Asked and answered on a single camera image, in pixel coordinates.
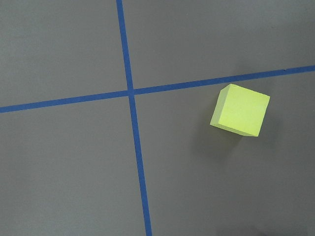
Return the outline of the yellow foam block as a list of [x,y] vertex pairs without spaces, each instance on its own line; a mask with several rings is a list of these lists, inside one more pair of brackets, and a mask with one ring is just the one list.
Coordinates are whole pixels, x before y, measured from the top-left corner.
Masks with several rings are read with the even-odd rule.
[[259,136],[270,96],[229,84],[218,96],[210,125],[239,134]]

